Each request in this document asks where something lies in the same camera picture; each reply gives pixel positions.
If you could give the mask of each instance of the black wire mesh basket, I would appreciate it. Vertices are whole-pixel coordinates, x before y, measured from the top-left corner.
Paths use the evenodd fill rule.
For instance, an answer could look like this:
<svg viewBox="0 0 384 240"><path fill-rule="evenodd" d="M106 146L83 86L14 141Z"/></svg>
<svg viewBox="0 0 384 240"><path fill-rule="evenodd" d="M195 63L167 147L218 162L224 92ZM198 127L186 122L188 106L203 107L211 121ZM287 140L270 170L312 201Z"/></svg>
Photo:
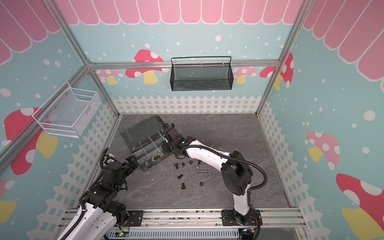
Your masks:
<svg viewBox="0 0 384 240"><path fill-rule="evenodd" d="M171 58L172 91L231 90L230 56Z"/></svg>

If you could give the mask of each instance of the white wire mesh basket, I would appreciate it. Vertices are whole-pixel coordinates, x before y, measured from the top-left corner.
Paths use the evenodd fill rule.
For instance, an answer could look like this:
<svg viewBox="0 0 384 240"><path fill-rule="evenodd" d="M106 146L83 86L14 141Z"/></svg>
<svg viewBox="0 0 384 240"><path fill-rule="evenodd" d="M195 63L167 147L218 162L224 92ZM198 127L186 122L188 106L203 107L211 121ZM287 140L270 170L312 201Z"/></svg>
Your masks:
<svg viewBox="0 0 384 240"><path fill-rule="evenodd" d="M45 104L32 115L44 131L79 138L99 109L101 99L98 92L69 86L40 113Z"/></svg>

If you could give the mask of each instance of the white picket fence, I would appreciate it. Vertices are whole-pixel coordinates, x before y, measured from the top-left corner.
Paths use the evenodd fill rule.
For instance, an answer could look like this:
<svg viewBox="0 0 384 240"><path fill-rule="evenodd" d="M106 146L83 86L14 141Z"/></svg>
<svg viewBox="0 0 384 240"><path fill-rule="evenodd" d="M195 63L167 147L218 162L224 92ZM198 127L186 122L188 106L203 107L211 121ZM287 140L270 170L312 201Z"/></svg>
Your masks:
<svg viewBox="0 0 384 240"><path fill-rule="evenodd" d="M282 176L282 183L288 189L287 195L293 202L293 206L301 209L312 238L329 240L331 231L321 224L320 219L323 214L316 211L313 206L315 198L310 197L307 192L309 186L302 181L303 173L297 171L298 163L292 159L293 152L288 150L289 144L284 141L285 135L281 134L281 127L278 126L278 120L275 120L272 110L270 103L266 102L259 117L266 133L266 140L272 150L277 171Z"/></svg>
<svg viewBox="0 0 384 240"><path fill-rule="evenodd" d="M138 113L254 113L256 112L261 96L254 98L246 98L238 96L231 98L230 96L223 98L215 98L215 96L208 98L204 96L200 98L138 98L126 97L123 99L119 97L112 101L120 113L138 114Z"/></svg>
<svg viewBox="0 0 384 240"><path fill-rule="evenodd" d="M79 153L73 154L73 163L67 164L67 174L60 176L63 182L60 186L53 187L55 196L45 201L47 210L36 216L39 220L38 226L26 233L30 240L53 239L65 211L75 207L74 203L79 199L90 172L94 165L98 164L103 143L115 120L115 115L107 105L103 104L99 113L96 122L92 122L92 128L87 129L88 137L83 137L83 145L78 145Z"/></svg>

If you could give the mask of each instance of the mushroom illustration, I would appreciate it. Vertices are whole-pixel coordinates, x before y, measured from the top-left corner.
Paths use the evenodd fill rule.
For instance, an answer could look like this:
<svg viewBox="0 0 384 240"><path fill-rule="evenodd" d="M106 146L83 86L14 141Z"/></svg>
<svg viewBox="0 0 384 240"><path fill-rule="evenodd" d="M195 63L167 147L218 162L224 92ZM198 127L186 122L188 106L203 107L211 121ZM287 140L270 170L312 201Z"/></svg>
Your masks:
<svg viewBox="0 0 384 240"><path fill-rule="evenodd" d="M116 85L118 82L114 78L116 77L122 77L123 74L118 69L99 69L96 71L97 75L99 76L100 80L104 83L105 79L107 79L107 83L109 85Z"/></svg>
<svg viewBox="0 0 384 240"><path fill-rule="evenodd" d="M274 87L277 91L280 90L280 84L281 84L281 81L283 79L285 82L285 86L287 88L289 88L291 86L292 78L293 78L293 70L294 70L293 67L294 67L293 55L292 55L292 53L289 53L287 61L285 62L283 69L281 70L279 76L277 77L277 80L276 80L275 85L274 85ZM271 76L273 73L273 69L274 68L271 66L264 68L260 72L260 77L266 78L266 77Z"/></svg>
<svg viewBox="0 0 384 240"><path fill-rule="evenodd" d="M241 68L239 67L239 68L235 68L232 72L233 72L233 75L237 77L237 80L235 82L236 84L245 83L246 75L252 76L252 77L257 75L255 67L241 67Z"/></svg>
<svg viewBox="0 0 384 240"><path fill-rule="evenodd" d="M164 62L164 60L159 57L156 53L141 49L137 52L135 58L133 59L133 62ZM153 69L127 69L125 72L125 75L129 78L136 78L143 74L144 76L144 83L145 84L155 84L159 80L155 76L154 71L160 71L160 72L168 72L168 68L153 68Z"/></svg>
<svg viewBox="0 0 384 240"><path fill-rule="evenodd" d="M3 145L8 144L19 134L33 119L32 114L37 110L38 108L23 108L5 118L4 127L7 140L3 141ZM43 129L40 129L11 162L13 173L16 175L26 173L32 166L36 150L39 150L45 158L50 158L58 145L57 137L48 135Z"/></svg>
<svg viewBox="0 0 384 240"><path fill-rule="evenodd" d="M0 180L0 199L15 184L14 180ZM5 223L16 208L16 201L0 201L0 223Z"/></svg>
<svg viewBox="0 0 384 240"><path fill-rule="evenodd" d="M307 141L314 145L308 152L315 162L319 162L324 155L328 167L334 170L340 159L340 147L335 136L320 132L307 132Z"/></svg>
<svg viewBox="0 0 384 240"><path fill-rule="evenodd" d="M346 174L336 175L336 183L357 209L341 211L352 231L361 240L373 240L384 236L384 191L369 183Z"/></svg>

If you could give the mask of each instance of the black cable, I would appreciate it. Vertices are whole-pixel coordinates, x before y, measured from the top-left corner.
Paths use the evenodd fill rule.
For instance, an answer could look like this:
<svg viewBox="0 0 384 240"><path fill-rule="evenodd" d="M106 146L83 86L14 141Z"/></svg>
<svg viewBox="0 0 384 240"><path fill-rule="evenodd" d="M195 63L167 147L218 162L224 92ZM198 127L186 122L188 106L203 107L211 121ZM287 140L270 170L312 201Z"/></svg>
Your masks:
<svg viewBox="0 0 384 240"><path fill-rule="evenodd" d="M105 148L104 151L101 153L101 156L100 156L100 168L101 168L101 170L104 168L103 161L104 161L104 157L105 157L105 154L107 153L108 149L109 149L108 147ZM73 226L63 235L63 237L60 240L66 239L69 236L69 234L71 234L71 232L77 227L77 225L80 223L80 221L83 219L85 211L86 211L85 202L84 202L83 198L85 196L87 196L88 191L91 190L96 185L96 183L100 180L102 175L103 175L103 171L100 172L100 174L98 175L96 180L92 183L92 185L89 187L89 189L87 191L85 191L85 193L83 193L83 195L81 195L81 197L79 198L79 203L81 206L80 216L76 220L76 222L73 224Z"/></svg>
<svg viewBox="0 0 384 240"><path fill-rule="evenodd" d="M178 156L182 155L182 152L185 151L185 150L188 149L188 148L200 148L200 149L208 150L208 151L210 151L210 152L212 152L212 153L218 155L218 156L221 157L221 158L225 158L225 159L228 159L228 160L234 160L234 161L238 161L238 162L243 162L243 163L246 163L246 164L251 165L251 166L253 166L254 168L256 168L256 169L263 175L263 178L264 178L264 179L263 179L263 182L260 183L259 185L250 187L250 188L248 189L248 191L247 191L248 194L251 194L250 192L251 192L252 190L255 190L255 189L259 189L259 188L264 187L264 186L266 185L266 183L267 183L268 177L267 177L265 171L264 171L261 167L259 167L258 165L254 164L254 163L252 163L252 162L249 162L249 161L246 161L246 160L243 160L243 159L239 159L239 158L236 158L236 157L230 157L230 156L221 154L221 153L216 152L215 150L213 150L213 149L211 149L211 148L209 148L209 147L202 146L202 145L189 145L189 146L186 146L186 147L182 148L182 149L180 150L180 152L179 152L177 155L178 155Z"/></svg>

